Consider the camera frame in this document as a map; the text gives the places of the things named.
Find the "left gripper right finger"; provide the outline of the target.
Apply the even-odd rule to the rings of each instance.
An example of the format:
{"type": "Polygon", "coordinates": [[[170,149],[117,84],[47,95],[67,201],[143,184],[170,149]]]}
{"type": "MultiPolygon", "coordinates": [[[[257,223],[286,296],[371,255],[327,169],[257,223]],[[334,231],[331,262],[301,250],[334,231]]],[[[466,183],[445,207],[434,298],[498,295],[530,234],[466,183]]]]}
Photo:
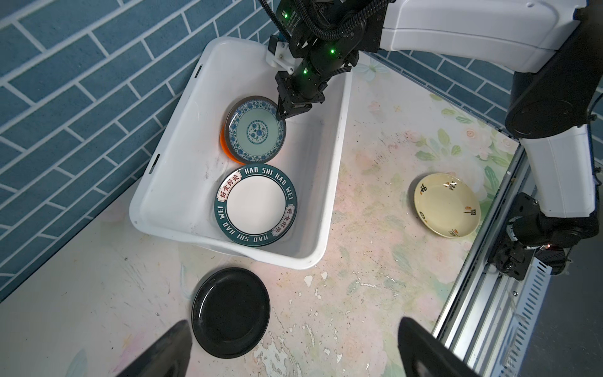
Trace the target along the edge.
{"type": "Polygon", "coordinates": [[[397,342],[406,376],[478,377],[411,317],[401,319],[397,342]]]}

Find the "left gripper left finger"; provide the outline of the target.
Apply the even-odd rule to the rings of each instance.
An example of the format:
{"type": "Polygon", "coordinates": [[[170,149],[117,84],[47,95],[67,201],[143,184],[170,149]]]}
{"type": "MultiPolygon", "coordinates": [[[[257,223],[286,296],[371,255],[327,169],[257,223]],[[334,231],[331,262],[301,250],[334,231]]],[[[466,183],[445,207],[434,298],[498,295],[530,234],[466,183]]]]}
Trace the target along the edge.
{"type": "Polygon", "coordinates": [[[187,320],[180,320],[128,365],[123,376],[185,376],[193,345],[187,320]]]}

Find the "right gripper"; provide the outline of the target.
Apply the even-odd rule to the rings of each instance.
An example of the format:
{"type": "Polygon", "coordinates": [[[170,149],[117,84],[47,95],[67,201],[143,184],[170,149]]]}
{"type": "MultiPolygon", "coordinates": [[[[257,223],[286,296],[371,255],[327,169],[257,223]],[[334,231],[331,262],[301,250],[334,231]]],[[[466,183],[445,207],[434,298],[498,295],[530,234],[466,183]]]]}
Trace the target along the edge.
{"type": "Polygon", "coordinates": [[[276,118],[289,119],[325,101],[324,91],[336,75],[350,72],[358,63],[358,50],[346,42],[316,42],[292,75],[276,74],[276,118]]]}

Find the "green patterned small plate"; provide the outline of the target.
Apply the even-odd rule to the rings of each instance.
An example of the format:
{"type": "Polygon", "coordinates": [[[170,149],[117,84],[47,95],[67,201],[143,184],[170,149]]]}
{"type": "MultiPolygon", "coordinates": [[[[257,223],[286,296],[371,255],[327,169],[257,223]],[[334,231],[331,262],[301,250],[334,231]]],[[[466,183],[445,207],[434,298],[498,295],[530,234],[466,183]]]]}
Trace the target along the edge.
{"type": "Polygon", "coordinates": [[[237,102],[222,126],[227,146],[243,164],[266,163],[282,149],[287,124],[276,118],[276,103],[252,96],[237,102]]]}

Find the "orange round plate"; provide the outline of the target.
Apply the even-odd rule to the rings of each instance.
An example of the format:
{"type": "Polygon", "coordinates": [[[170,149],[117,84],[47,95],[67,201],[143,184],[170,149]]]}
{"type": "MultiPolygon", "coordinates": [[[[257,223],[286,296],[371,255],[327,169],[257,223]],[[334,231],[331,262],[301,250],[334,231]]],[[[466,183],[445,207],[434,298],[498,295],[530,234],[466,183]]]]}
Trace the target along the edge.
{"type": "Polygon", "coordinates": [[[227,143],[226,143],[224,128],[221,128],[219,141],[220,141],[221,149],[224,152],[224,154],[226,154],[226,156],[233,162],[238,163],[239,165],[243,165],[243,163],[240,162],[239,160],[237,160],[237,158],[234,155],[232,155],[232,153],[230,152],[230,150],[227,146],[227,143]]]}

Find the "green rim plate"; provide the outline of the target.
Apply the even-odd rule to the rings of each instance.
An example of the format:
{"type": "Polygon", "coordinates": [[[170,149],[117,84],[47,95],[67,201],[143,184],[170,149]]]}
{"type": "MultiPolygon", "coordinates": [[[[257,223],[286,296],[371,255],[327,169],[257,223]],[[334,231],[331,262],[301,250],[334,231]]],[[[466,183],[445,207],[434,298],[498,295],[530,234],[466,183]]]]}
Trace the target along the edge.
{"type": "Polygon", "coordinates": [[[298,213],[298,197],[294,183],[280,169],[248,164],[219,184],[214,213],[219,229],[229,240],[259,248],[287,234],[298,213]]]}

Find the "cream yellow plate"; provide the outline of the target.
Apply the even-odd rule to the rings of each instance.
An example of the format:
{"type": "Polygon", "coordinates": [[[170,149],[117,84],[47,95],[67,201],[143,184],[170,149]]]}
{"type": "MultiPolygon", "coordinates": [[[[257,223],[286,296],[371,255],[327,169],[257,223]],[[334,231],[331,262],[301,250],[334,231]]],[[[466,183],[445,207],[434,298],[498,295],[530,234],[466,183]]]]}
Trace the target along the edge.
{"type": "Polygon", "coordinates": [[[475,193],[450,174],[423,177],[413,201],[421,222],[442,237],[468,237],[480,224],[481,206],[475,193]]]}

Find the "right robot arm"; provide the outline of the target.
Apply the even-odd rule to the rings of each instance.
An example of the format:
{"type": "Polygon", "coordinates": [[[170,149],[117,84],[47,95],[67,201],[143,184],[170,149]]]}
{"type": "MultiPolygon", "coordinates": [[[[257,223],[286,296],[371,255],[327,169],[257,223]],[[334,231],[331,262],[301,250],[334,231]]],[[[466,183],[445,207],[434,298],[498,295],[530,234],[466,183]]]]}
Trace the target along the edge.
{"type": "Polygon", "coordinates": [[[276,76],[281,119],[325,99],[362,51],[422,50],[513,71],[504,126],[528,155],[540,210],[510,222],[527,247],[598,232],[590,102],[602,77],[600,1],[282,1],[265,12],[301,63],[276,76]]]}

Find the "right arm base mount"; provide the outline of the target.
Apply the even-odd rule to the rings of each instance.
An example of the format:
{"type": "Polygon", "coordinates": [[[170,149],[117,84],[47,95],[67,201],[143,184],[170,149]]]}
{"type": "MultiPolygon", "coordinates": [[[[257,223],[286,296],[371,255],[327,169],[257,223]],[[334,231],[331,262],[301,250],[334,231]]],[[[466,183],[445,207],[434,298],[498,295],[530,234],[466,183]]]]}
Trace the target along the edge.
{"type": "Polygon", "coordinates": [[[533,258],[560,270],[565,266],[568,249],[598,233],[598,210],[586,218],[550,218],[540,211],[536,199],[519,193],[513,199],[488,262],[500,273],[522,281],[533,258]]]}

